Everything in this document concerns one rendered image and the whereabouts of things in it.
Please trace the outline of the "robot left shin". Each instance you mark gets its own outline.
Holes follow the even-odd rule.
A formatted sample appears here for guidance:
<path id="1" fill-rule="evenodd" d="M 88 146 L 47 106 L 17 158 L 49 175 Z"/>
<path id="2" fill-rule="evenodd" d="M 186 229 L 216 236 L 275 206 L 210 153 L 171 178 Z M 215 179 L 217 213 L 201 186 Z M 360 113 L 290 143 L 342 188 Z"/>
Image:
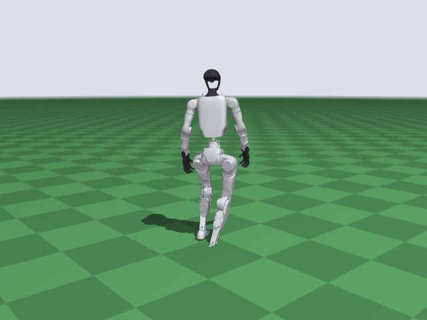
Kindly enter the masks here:
<path id="1" fill-rule="evenodd" d="M 203 187 L 202 187 L 201 197 L 199 200 L 199 212 L 200 212 L 199 230 L 201 230 L 201 228 L 203 227 L 203 231 L 205 231 L 207 216 L 209 215 L 210 207 L 211 207 L 211 197 L 203 196 Z"/>

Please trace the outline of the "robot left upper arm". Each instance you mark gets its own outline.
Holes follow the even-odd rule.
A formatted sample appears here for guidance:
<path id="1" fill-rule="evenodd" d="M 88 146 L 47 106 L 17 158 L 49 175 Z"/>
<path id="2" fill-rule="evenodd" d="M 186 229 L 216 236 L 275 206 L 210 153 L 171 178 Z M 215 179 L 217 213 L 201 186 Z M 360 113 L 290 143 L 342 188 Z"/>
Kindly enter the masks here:
<path id="1" fill-rule="evenodd" d="M 197 109 L 197 100 L 198 99 L 192 99 L 187 103 L 186 114 L 181 130 L 184 134 L 191 135 L 193 133 L 193 127 L 191 126 L 191 123 L 195 115 L 195 110 Z"/>

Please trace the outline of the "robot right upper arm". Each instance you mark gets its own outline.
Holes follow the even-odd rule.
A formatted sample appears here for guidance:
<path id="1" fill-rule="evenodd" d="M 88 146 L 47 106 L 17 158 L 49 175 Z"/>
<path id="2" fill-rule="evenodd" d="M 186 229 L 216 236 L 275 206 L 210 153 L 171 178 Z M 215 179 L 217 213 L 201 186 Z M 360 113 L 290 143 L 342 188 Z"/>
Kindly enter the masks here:
<path id="1" fill-rule="evenodd" d="M 226 97 L 226 104 L 230 109 L 232 109 L 231 112 L 236 122 L 234 125 L 236 132 L 244 131 L 245 127 L 243 124 L 242 112 L 238 100 L 235 97 Z"/>

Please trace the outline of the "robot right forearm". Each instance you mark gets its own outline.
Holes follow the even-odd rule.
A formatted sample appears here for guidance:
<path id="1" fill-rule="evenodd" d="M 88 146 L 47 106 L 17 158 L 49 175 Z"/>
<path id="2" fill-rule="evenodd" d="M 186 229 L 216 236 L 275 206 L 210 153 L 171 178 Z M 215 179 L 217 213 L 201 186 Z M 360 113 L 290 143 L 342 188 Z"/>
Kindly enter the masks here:
<path id="1" fill-rule="evenodd" d="M 239 137 L 239 140 L 240 140 L 241 149 L 243 151 L 245 151 L 245 147 L 247 147 L 247 146 L 250 148 L 250 146 L 248 145 L 248 138 L 247 138 L 248 134 L 247 134 L 247 131 L 246 131 L 245 124 L 244 124 L 244 127 L 245 127 L 245 130 L 238 133 L 238 137 Z"/>

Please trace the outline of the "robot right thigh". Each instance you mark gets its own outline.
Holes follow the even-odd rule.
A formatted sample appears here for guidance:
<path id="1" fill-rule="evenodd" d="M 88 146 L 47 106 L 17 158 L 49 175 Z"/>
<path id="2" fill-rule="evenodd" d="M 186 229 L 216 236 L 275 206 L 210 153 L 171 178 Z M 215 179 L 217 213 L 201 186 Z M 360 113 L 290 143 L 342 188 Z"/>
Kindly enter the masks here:
<path id="1" fill-rule="evenodd" d="M 226 200 L 232 200 L 234 186 L 236 183 L 238 161 L 233 156 L 222 154 L 220 157 L 220 163 L 224 170 L 222 179 L 222 196 L 217 200 L 216 204 L 218 209 L 223 211 Z"/>

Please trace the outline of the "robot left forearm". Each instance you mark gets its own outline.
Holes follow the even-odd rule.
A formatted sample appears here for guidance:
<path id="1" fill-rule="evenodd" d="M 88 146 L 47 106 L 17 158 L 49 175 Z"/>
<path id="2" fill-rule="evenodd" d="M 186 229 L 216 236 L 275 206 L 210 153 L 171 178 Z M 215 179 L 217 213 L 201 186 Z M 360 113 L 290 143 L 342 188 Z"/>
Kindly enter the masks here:
<path id="1" fill-rule="evenodd" d="M 185 152 L 185 156 L 189 154 L 189 140 L 190 135 L 181 132 L 181 152 Z"/>

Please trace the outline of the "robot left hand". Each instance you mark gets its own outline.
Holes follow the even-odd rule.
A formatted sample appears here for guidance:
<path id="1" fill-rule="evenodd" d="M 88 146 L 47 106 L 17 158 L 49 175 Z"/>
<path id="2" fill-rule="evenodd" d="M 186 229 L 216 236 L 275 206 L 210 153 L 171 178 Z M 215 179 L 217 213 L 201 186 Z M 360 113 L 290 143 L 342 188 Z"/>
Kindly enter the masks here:
<path id="1" fill-rule="evenodd" d="M 192 166 L 190 165 L 190 162 L 192 162 L 193 163 L 193 161 L 189 158 L 189 154 L 187 155 L 187 156 L 185 156 L 185 152 L 184 151 L 182 151 L 181 152 L 181 156 L 183 157 L 183 170 L 186 172 L 186 173 L 191 173 L 191 172 L 193 172 L 191 169 L 193 169 L 194 170 L 194 168 L 192 168 Z M 190 169 L 190 168 L 191 169 Z"/>

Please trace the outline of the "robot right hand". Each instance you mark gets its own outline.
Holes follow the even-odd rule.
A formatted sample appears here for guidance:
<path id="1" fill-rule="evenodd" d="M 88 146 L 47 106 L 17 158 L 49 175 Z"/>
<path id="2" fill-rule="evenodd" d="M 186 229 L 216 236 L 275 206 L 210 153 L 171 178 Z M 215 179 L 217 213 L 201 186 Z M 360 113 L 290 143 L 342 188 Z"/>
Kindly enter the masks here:
<path id="1" fill-rule="evenodd" d="M 241 166 L 243 166 L 245 168 L 250 164 L 250 155 L 248 153 L 249 151 L 250 151 L 249 147 L 247 146 L 247 147 L 245 147 L 245 151 L 242 150 L 242 154 L 240 155 L 240 157 L 243 156 L 243 160 L 241 163 L 244 162 Z"/>

